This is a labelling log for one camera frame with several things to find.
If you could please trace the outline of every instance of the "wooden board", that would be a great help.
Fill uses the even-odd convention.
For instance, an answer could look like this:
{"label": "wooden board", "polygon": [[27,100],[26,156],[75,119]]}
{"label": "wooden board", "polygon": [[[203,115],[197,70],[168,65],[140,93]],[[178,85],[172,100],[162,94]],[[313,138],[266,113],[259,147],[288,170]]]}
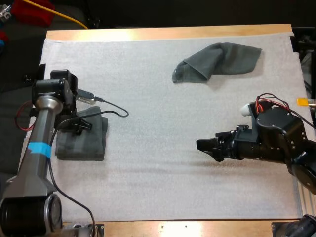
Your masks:
{"label": "wooden board", "polygon": [[271,237],[272,221],[105,222],[105,237]]}
{"label": "wooden board", "polygon": [[111,42],[133,40],[158,40],[218,36],[250,36],[291,32],[290,24],[205,26],[174,28],[102,29],[48,31],[46,38],[52,40]]}
{"label": "wooden board", "polygon": [[[291,32],[290,24],[147,29],[48,31],[46,38],[70,41],[133,41],[250,36]],[[271,237],[272,220],[103,222],[106,237]]]}

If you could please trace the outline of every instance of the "orange object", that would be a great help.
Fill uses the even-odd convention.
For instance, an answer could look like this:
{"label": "orange object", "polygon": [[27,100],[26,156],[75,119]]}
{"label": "orange object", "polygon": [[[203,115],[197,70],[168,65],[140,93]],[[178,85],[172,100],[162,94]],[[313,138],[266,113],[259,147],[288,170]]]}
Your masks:
{"label": "orange object", "polygon": [[[34,0],[33,2],[55,10],[55,6],[49,0]],[[53,13],[40,9],[36,6],[32,6],[23,0],[14,1],[11,13],[20,22],[43,27],[50,26],[54,18]]]}

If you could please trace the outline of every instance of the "folded gray towel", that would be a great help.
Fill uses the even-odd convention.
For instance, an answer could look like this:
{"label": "folded gray towel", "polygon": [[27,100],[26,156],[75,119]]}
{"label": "folded gray towel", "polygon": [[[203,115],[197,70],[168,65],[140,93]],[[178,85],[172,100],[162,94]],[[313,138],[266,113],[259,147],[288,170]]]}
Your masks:
{"label": "folded gray towel", "polygon": [[213,74],[244,74],[252,72],[261,49],[235,43],[212,44],[178,64],[172,80],[207,82]]}
{"label": "folded gray towel", "polygon": [[[78,116],[100,112],[94,106],[77,113]],[[63,160],[104,160],[105,136],[108,130],[108,119],[101,115],[85,118],[92,124],[91,130],[83,130],[81,135],[71,132],[57,133],[56,156]]]}

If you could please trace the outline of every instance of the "black cable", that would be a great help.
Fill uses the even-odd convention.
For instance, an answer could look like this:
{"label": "black cable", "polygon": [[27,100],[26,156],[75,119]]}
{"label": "black cable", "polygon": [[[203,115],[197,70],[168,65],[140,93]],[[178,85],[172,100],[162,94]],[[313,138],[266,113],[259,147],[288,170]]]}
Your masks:
{"label": "black cable", "polygon": [[[87,118],[87,117],[92,117],[92,116],[97,116],[97,115],[101,115],[101,114],[107,114],[107,113],[112,113],[112,114],[115,114],[121,118],[125,118],[129,115],[128,111],[121,108],[120,106],[117,106],[115,104],[112,104],[111,102],[108,102],[108,101],[104,101],[110,105],[113,105],[121,110],[123,110],[124,112],[126,112],[126,115],[121,115],[119,114],[118,112],[116,111],[112,111],[112,110],[108,110],[108,111],[101,111],[101,112],[98,112],[98,113],[94,113],[94,114],[90,114],[90,115],[83,115],[83,116],[79,116],[79,117],[75,117],[75,118],[69,118],[69,119],[66,119],[64,121],[62,121],[60,124],[57,125],[57,127],[55,128],[55,131],[53,132],[52,136],[51,136],[51,139],[50,139],[50,143],[49,145],[52,146],[53,144],[53,141],[54,141],[54,138],[56,136],[56,133],[59,129],[62,128],[62,126],[65,124],[65,123],[69,123],[69,122],[72,122],[72,121],[75,121],[75,120],[78,120],[78,119],[83,119],[83,118]],[[92,232],[92,237],[94,237],[94,231],[95,231],[95,220],[94,220],[94,216],[93,216],[93,213],[92,211],[86,207],[85,205],[81,204],[80,202],[78,202],[77,200],[73,199],[72,197],[68,196],[66,193],[64,193],[59,187],[58,185],[56,184],[56,181],[55,181],[55,178],[54,178],[54,174],[53,174],[53,169],[52,169],[52,166],[51,166],[51,161],[50,159],[48,159],[48,169],[49,169],[49,174],[50,174],[50,177],[51,177],[51,181],[53,183],[53,185],[55,186],[55,188],[57,189],[57,191],[63,195],[64,197],[66,197],[67,199],[69,199],[70,201],[74,202],[75,204],[81,206],[83,209],[85,209],[91,216],[91,219],[92,219],[92,225],[93,225],[93,232]]]}
{"label": "black cable", "polygon": [[123,110],[126,114],[127,114],[127,116],[129,115],[129,113],[128,113],[128,111],[126,110],[126,109],[123,109],[122,107],[120,107],[120,106],[118,106],[118,105],[115,105],[115,104],[113,104],[113,103],[111,103],[111,102],[109,102],[109,101],[106,101],[106,100],[104,100],[104,99],[102,99],[102,98],[100,98],[100,97],[94,97],[94,100],[95,101],[100,101],[100,102],[105,102],[105,103],[107,103],[107,104],[109,104],[109,105],[112,105],[112,106],[114,106],[114,107],[117,107],[117,108],[119,108],[120,110]]}
{"label": "black cable", "polygon": [[298,112],[290,109],[290,112],[295,114],[297,117],[299,117],[301,120],[303,120],[305,123],[307,123],[309,126],[311,126],[313,129],[316,129],[316,126],[314,126],[312,123],[308,122],[303,116],[301,116]]}
{"label": "black cable", "polygon": [[91,219],[92,219],[92,225],[93,225],[93,232],[92,232],[92,237],[94,237],[94,231],[95,231],[95,220],[94,220],[94,216],[93,216],[93,213],[92,211],[86,207],[85,205],[81,204],[80,202],[78,202],[77,200],[73,199],[72,197],[68,196],[67,194],[65,194],[59,187],[58,185],[56,184],[55,182],[55,178],[54,178],[54,175],[53,175],[53,169],[51,167],[51,162],[50,162],[50,159],[47,159],[48,160],[48,168],[49,168],[49,174],[50,174],[50,177],[51,177],[51,181],[53,182],[53,185],[55,186],[55,188],[57,189],[57,191],[63,195],[64,197],[68,198],[70,201],[74,202],[75,204],[81,206],[83,209],[85,209],[87,212],[89,212],[90,216],[91,216]]}
{"label": "black cable", "polygon": [[264,96],[264,95],[270,95],[270,96],[272,96],[272,98],[278,99],[279,101],[283,102],[283,104],[284,104],[286,107],[290,108],[289,104],[288,104],[286,101],[281,100],[280,98],[276,97],[276,96],[273,95],[272,93],[263,93],[263,94],[261,94],[261,95],[258,96],[259,99],[261,98],[261,96]]}

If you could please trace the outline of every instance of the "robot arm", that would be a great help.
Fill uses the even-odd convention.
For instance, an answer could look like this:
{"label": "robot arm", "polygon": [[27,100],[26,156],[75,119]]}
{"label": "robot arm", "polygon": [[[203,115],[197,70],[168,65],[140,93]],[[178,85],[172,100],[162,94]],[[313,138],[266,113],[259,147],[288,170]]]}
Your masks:
{"label": "robot arm", "polygon": [[[243,115],[250,115],[252,129],[239,125],[236,130],[220,132],[215,138],[197,140],[197,149],[221,162],[230,159],[255,159],[284,163],[290,174],[316,194],[316,143],[306,137],[302,120],[273,102],[246,105]],[[316,232],[316,219],[305,215],[297,222],[282,223],[273,229],[273,237],[311,237]]]}
{"label": "robot arm", "polygon": [[91,225],[61,231],[61,201],[46,178],[54,126],[76,116],[77,84],[68,70],[53,71],[51,80],[34,82],[37,119],[19,172],[0,201],[0,236],[96,236]]}

